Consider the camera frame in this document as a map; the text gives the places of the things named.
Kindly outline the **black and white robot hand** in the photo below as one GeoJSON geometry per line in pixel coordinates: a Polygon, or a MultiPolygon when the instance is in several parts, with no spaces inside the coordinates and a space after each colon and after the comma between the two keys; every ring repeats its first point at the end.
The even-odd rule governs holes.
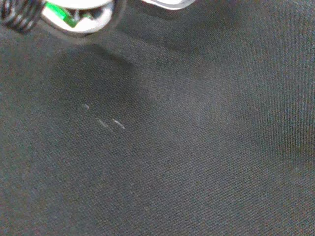
{"type": "Polygon", "coordinates": [[[89,43],[120,21],[125,0],[2,0],[0,24],[17,35],[42,29],[73,43],[89,43]]]}

